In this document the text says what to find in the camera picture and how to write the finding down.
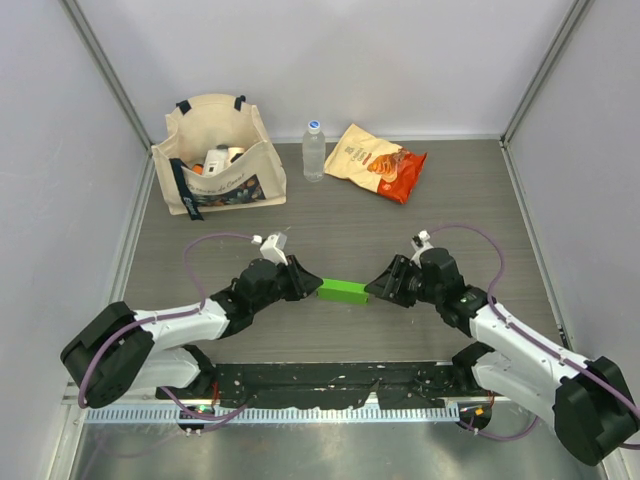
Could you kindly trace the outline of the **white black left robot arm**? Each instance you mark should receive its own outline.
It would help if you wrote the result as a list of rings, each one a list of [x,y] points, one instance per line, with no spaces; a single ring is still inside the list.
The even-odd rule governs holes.
[[[280,264],[256,259],[201,303],[159,311],[134,311],[123,301],[107,305],[60,359],[79,388],[81,408],[103,408],[149,387],[181,389],[200,399],[211,391],[213,375],[191,343],[236,335],[265,308],[303,300],[322,284],[293,255]]]

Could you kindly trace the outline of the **green paper box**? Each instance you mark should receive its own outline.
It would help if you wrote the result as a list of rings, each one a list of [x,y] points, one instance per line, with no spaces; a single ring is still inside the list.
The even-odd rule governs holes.
[[[325,278],[316,294],[322,300],[346,304],[365,305],[369,301],[364,284],[344,280]]]

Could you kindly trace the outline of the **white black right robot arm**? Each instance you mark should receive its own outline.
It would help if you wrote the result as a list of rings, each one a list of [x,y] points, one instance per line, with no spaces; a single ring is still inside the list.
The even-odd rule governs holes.
[[[550,341],[493,296],[468,284],[444,248],[394,257],[368,294],[409,308],[432,305],[442,320],[474,339],[451,371],[457,391],[503,395],[552,427],[562,446],[595,466],[639,431],[639,409],[620,368]]]

